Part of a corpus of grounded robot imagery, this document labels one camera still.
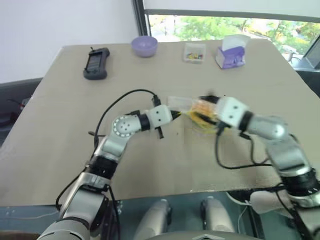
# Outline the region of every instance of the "beige table surface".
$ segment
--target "beige table surface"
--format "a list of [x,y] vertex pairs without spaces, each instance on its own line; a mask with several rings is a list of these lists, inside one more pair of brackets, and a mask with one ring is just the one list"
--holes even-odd
[[[0,205],[53,204],[63,187],[89,160],[93,131],[102,112],[121,94],[137,88],[168,96],[197,97],[215,90],[233,96],[264,115],[282,116],[298,137],[314,167],[320,170],[320,100],[271,42],[252,39],[246,65],[221,70],[213,52],[221,41],[206,42],[203,64],[182,61],[184,42],[160,43],[151,58],[135,56],[129,44],[108,47],[105,80],[83,77],[88,45],[66,46],[36,89],[0,149]],[[112,120],[152,107],[151,95],[135,93],[106,116],[100,134]],[[202,191],[270,187],[279,183],[272,167],[227,170],[214,158],[214,136],[192,129],[186,117],[130,140],[112,187],[117,199],[166,196]],[[265,157],[256,139],[257,160]],[[229,166],[249,163],[249,143],[227,131],[221,139],[221,160]]]

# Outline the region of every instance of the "white wall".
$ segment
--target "white wall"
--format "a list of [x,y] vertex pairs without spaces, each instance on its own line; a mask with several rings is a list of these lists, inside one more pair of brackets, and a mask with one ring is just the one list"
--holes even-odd
[[264,13],[320,18],[320,0],[144,0],[144,8]]
[[62,46],[136,36],[131,0],[0,0],[0,84],[43,77]]

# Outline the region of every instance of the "tissue box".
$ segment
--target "tissue box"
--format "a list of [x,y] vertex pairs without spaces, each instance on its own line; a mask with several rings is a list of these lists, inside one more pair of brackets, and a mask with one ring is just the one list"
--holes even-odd
[[215,60],[222,69],[243,66],[245,61],[245,47],[250,37],[242,34],[226,36],[222,46],[218,47]]
[[223,51],[221,47],[218,47],[215,60],[222,69],[240,67],[246,63],[245,48],[237,46]]

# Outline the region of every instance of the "yellow object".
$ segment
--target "yellow object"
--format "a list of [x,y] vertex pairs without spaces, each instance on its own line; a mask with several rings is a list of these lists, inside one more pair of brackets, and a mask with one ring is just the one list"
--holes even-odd
[[192,104],[190,111],[185,114],[191,118],[191,120],[199,127],[199,131],[206,134],[214,134],[216,132],[216,126],[204,121],[197,113],[202,114],[212,121],[217,122],[217,116],[215,114],[215,105],[208,101],[197,100]]

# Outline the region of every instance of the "green foliage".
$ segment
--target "green foliage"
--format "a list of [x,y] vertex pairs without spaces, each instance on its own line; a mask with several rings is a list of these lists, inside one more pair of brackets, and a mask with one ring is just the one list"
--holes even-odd
[[305,54],[310,47],[309,41],[297,37],[288,38],[285,44],[296,49],[299,54]]
[[298,31],[312,42],[320,34],[320,23],[306,22]]
[[[190,41],[223,39],[245,30],[250,30],[252,34],[259,33],[259,29],[251,27],[253,21],[251,18],[185,16],[181,18],[179,31],[174,34],[182,41]],[[281,53],[285,52],[284,45],[288,45],[299,54],[304,54],[320,34],[320,23],[270,20],[267,26],[269,30],[260,32],[260,35],[269,37]]]
[[182,41],[192,39],[223,39],[227,35],[239,33],[237,26],[243,21],[232,17],[185,16],[184,23],[176,33]]

